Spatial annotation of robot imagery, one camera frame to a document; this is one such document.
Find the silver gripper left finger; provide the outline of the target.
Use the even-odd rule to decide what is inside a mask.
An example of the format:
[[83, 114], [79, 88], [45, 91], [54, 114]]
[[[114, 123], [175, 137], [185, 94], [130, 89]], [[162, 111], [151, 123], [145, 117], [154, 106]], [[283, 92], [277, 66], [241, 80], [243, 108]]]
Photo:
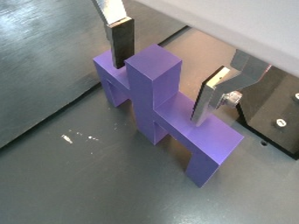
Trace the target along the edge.
[[135, 54], [135, 20], [127, 15], [122, 0], [91, 0], [105, 22], [115, 68]]

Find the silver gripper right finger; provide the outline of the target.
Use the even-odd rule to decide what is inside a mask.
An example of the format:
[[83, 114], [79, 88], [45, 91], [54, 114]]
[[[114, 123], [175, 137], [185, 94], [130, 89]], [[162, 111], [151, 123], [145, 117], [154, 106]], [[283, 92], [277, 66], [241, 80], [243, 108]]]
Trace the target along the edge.
[[230, 67], [222, 66], [201, 85], [191, 114], [197, 126], [222, 105], [238, 106], [243, 96], [239, 90], [258, 83], [271, 66], [246, 52], [235, 51]]

